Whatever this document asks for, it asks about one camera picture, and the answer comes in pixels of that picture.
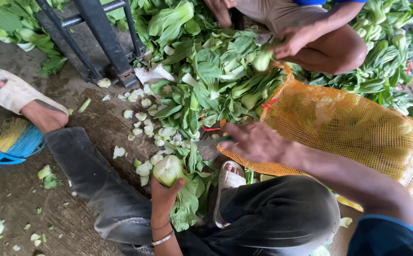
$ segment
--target black metal frame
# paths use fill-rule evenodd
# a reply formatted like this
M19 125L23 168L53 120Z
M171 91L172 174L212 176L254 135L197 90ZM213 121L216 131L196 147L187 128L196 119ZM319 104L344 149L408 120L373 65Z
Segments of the black metal frame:
M97 82L102 76L97 72L92 63L87 59L84 52L72 38L68 29L72 26L86 22L91 32L95 36L102 50L106 54L112 66L115 68L116 74L124 84L125 88L130 88L138 82L132 74L132 67L122 47L119 45L116 34L113 32L112 26L107 18L107 12L115 9L124 8L129 32L134 46L134 56L137 59L142 57L141 46L137 40L135 32L134 20L130 11L128 0L115 0L113 2L101 5L99 0L73 0L80 14L74 15L67 19L61 20L47 3L46 0L35 0L41 9L45 12L50 21L55 25L57 31L61 34L69 47L74 51L79 60L89 70L91 80Z

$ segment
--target foot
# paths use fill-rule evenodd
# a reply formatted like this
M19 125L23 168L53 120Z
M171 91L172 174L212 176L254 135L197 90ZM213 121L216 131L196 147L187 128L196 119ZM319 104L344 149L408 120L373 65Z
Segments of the foot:
M4 84L3 81L0 81L0 89ZM26 104L20 112L37 126L44 135L50 131L63 128L68 121L67 115L63 112L45 108L36 100Z
M221 0L205 0L208 8L213 13L216 21L221 24L221 28L232 27L232 20L230 19L229 9L221 2Z
M241 177L244 178L244 176L243 176L235 167L233 167L231 164L226 164L226 165L224 166L224 170L229 171L229 172L232 172L232 173L235 173L235 174L237 174L237 175L239 175L239 176L241 176ZM223 189L222 191L220 191L221 196L224 195L224 192L226 192L226 190L227 190L227 189ZM224 226L230 225L230 223L227 223L227 222L222 218L220 211L217 212L217 221L220 222L220 223L222 223Z

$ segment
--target concrete floor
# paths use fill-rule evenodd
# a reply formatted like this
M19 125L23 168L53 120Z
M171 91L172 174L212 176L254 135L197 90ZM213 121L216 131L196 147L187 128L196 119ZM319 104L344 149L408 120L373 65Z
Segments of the concrete floor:
M86 98L91 98L91 104L83 114L75 114L70 118L68 126L83 126L91 141L98 150L109 160L120 176L135 186L141 193L149 196L149 186L140 187L138 176L132 165L133 160L147 160L158 150L153 139L139 136L134 141L128 141L127 135L133 129L134 121L122 117L125 109L141 112L140 104L120 101L116 96L126 90L119 86L99 88L94 84L85 83L76 70L67 63L56 76L41 78L38 68L45 59L45 54L34 49L24 52L16 45L0 42L0 68L8 70L36 87L45 95L63 104L67 108L78 109ZM102 102L101 99L109 94L112 99ZM9 114L2 108L0 113ZM129 155L127 158L112 160L113 148L124 147ZM203 148L201 154L205 160L215 160L219 166L224 160L214 147ZM113 242L102 239L94 230L95 218L86 207L84 199L73 196L72 189L67 185L67 178L59 167L54 172L64 181L54 189L39 187L42 183L37 172L45 165L57 166L47 148L28 158L19 165L2 166L0 168L0 219L4 219L5 230L0 239L0 256L36 255L44 253L47 256L117 256L118 250ZM200 224L211 225L211 215L217 189L210 193L209 217ZM42 212L36 213L41 206ZM355 229L355 224L362 213L340 204L342 217L351 217L354 222L349 229L341 227L335 236L329 250L332 256L344 256L347 244ZM24 231L26 224L31 228ZM47 237L47 242L36 248L30 241L33 233ZM21 249L12 250L14 245Z

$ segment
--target forearm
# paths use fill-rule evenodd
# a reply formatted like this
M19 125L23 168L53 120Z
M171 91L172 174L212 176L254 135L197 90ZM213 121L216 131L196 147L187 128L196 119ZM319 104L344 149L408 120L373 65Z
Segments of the forearm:
M317 33L317 38L332 32L351 21L363 8L364 3L344 2L337 4L325 13L325 17L312 24Z
M167 223L169 222L168 217L164 218L151 218L151 226L155 229L160 230L153 230L153 241L159 241L165 237L167 237L172 231L172 226ZM176 240L175 235L169 238L169 240L162 242L158 245L154 246L154 255L155 256L182 256L180 246L178 245L178 241Z
M356 161L293 143L281 164L297 168L347 199L367 214L382 214L413 226L413 201L398 182Z

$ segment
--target plastic bag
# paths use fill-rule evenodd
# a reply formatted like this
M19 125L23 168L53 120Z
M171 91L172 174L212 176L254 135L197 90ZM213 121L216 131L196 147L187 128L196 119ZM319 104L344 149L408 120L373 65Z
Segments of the plastic bag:
M283 137L311 148L338 154L373 168L403 184L413 199L413 118L356 94L329 87L307 86L287 79L269 97L260 121ZM219 148L239 164L269 175L306 175L275 163L250 163ZM338 197L357 210L358 204Z

